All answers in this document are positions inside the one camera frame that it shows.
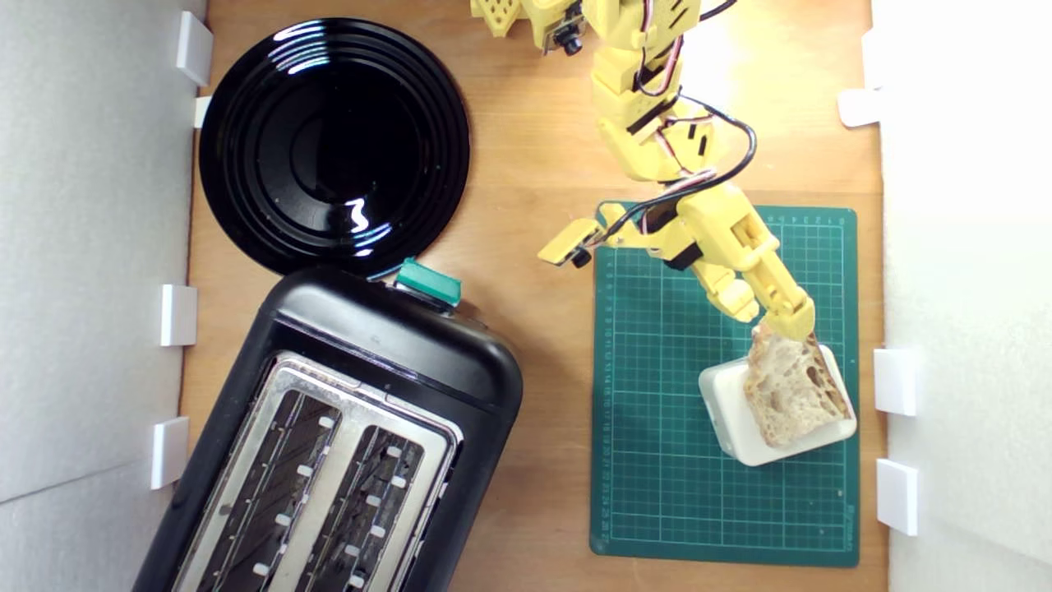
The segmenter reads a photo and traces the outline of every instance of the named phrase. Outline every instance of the white container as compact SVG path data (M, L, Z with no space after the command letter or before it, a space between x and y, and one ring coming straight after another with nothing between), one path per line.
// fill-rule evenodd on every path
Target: white container
M833 375L836 388L844 393L844 401L848 402L848 413L851 414L851 419L827 424L783 448L767 446L763 434L760 433L760 426L756 425L749 409L749 404L745 401L745 379L749 372L749 363L747 359L740 359L707 368L697 380L702 399L720 440L720 448L724 452L749 467L756 467L846 441L854 435L858 428L858 420L855 416L854 406L847 396L847 389L844 388L844 379L841 376L836 359L829 348L825 346L818 348L826 359L826 365Z

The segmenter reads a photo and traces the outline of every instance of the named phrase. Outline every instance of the green cutting mat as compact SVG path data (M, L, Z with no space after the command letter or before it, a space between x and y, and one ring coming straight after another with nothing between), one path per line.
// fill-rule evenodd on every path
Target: green cutting mat
M856 220L850 209L757 207L814 299L815 334L858 409ZM690 271L643 250L595 254L591 548L629 555L858 564L858 436L763 467L716 442L697 387L746 355L751 326L717 313Z

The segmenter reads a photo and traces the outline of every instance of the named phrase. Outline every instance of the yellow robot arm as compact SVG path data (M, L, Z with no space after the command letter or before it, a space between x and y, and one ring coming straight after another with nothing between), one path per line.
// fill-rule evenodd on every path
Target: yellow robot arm
M765 322L786 338L804 341L813 331L814 303L778 258L778 240L745 195L726 182L748 164L755 135L680 95L683 34L733 0L704 14L701 0L470 1L472 14L486 19L495 36L510 26L505 18L529 19L533 42L544 53L578 53L590 25L604 42L591 73L600 136L626 175L669 185L629 210L604 203L605 226L574 220L541 249L541 259L583 266L599 244L645 248L674 268L689 268L709 302L731 319L750 322L763 307ZM500 27L494 18L502 19ZM746 157L722 175L708 167L723 151L715 119L746 130L750 140Z

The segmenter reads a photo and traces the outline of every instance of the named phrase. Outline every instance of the white wall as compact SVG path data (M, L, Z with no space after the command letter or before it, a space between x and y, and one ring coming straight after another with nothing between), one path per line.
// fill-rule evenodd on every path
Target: white wall
M160 289L186 277L204 0L0 0L0 590L127 589L170 492Z
M1045 2L873 0L889 348L920 356L889 457L919 470L891 590L1052 590L1052 56Z

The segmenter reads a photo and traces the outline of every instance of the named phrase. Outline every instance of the bread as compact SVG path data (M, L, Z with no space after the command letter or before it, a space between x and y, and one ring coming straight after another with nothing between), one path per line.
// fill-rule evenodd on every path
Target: bread
M768 446L781 448L815 429L850 420L814 333L804 343L761 323L752 331L745 399Z

